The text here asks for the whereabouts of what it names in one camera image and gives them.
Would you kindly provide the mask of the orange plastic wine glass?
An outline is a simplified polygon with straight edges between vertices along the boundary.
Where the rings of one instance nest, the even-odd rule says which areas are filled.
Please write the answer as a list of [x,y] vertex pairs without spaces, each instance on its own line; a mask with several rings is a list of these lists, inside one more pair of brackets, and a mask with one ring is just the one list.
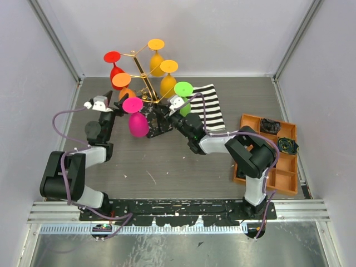
[[111,81],[114,86],[121,88],[118,96],[119,101],[123,100],[126,95],[128,95],[128,98],[136,97],[136,93],[128,87],[131,82],[131,76],[128,73],[118,73],[113,76]]

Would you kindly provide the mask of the gold wine glass rack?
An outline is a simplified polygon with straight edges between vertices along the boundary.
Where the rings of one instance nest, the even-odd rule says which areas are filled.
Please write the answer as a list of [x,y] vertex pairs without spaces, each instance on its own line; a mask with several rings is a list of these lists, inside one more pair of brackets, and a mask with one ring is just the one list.
[[131,57],[133,59],[139,71],[139,75],[132,75],[132,77],[142,79],[145,84],[144,89],[139,93],[139,98],[142,99],[144,103],[144,110],[141,111],[141,113],[146,116],[149,125],[149,132],[146,137],[151,139],[171,131],[172,126],[156,113],[162,104],[163,97],[159,98],[149,78],[151,73],[147,73],[139,61],[139,53],[145,49],[149,49],[147,44],[138,51],[132,50],[129,54],[123,53],[122,56]]

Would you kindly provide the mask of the pink plastic wine glass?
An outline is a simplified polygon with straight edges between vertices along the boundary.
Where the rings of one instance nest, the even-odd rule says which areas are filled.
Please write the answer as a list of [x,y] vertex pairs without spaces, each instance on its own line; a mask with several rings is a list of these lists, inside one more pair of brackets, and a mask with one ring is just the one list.
[[142,99],[138,97],[129,97],[123,102],[123,110],[130,114],[128,127],[131,135],[135,137],[144,137],[149,132],[149,123],[141,113],[144,107]]

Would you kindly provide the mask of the green plastic wine glass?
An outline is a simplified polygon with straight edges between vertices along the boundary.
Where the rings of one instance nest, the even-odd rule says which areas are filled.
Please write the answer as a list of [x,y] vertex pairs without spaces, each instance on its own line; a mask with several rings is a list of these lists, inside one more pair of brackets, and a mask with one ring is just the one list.
[[[185,81],[178,82],[175,87],[174,87],[174,92],[183,99],[185,103],[189,100],[188,97],[192,95],[193,93],[193,86]],[[188,103],[185,107],[180,109],[180,114],[182,116],[186,116],[191,112],[191,105]]]

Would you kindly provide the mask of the red plastic wine glass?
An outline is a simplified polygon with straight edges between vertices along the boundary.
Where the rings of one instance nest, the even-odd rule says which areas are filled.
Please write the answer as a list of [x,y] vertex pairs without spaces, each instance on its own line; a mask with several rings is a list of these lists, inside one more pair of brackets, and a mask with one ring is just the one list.
[[115,75],[117,75],[119,73],[123,73],[123,70],[121,68],[117,67],[117,65],[116,65],[116,63],[120,60],[120,58],[121,58],[121,54],[117,51],[109,51],[103,57],[103,60],[106,63],[113,64],[113,68],[110,73],[110,81],[111,81],[111,85],[112,85],[113,89],[118,90],[118,91],[121,91],[122,87],[115,86],[112,82],[112,79]]

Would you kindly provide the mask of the yellow wine glass cluster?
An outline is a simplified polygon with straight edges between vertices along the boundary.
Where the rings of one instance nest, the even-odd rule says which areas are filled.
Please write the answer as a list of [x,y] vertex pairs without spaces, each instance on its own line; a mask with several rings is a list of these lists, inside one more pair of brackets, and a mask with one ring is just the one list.
[[161,70],[160,64],[164,61],[164,58],[159,54],[159,50],[164,48],[164,41],[155,38],[149,40],[147,45],[148,48],[154,52],[150,60],[150,75],[155,77],[163,76],[164,71]]

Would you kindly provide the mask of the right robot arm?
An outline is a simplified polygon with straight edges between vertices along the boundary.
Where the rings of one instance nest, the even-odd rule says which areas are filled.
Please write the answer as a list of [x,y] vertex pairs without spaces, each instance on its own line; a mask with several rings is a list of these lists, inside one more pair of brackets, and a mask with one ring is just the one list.
[[244,126],[233,133],[208,133],[199,115],[190,113],[185,117],[160,105],[154,109],[157,117],[177,129],[188,140],[190,150],[199,155],[213,153],[229,154],[245,177],[246,190],[243,211],[250,219],[266,216],[270,198],[266,194],[266,180],[276,165],[280,151],[266,137]]

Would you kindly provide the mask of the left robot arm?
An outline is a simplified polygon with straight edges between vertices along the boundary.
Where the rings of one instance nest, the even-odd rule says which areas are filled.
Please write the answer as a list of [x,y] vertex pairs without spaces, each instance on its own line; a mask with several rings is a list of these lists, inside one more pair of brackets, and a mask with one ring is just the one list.
[[76,112],[93,110],[100,112],[97,121],[85,125],[86,141],[80,141],[83,148],[71,151],[53,151],[39,186],[42,197],[63,200],[69,205],[87,208],[98,220],[106,220],[113,214],[109,196],[86,185],[86,170],[94,165],[109,161],[113,154],[110,143],[112,129],[117,116],[126,114],[123,103],[129,98],[126,93],[114,107],[109,106],[112,92],[99,95],[85,102]]

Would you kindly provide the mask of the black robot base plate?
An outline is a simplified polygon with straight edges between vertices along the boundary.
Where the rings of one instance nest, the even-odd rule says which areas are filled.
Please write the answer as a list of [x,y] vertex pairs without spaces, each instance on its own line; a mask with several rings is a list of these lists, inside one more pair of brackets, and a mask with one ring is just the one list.
[[116,199],[109,203],[109,212],[106,216],[118,218],[114,222],[119,226],[124,221],[124,216],[131,214],[127,226],[152,226],[160,227],[169,225],[193,226],[202,220],[203,226],[238,226],[240,222],[248,220],[277,219],[274,203],[268,208],[263,208],[257,214],[247,213],[241,200],[173,200],[173,199]]

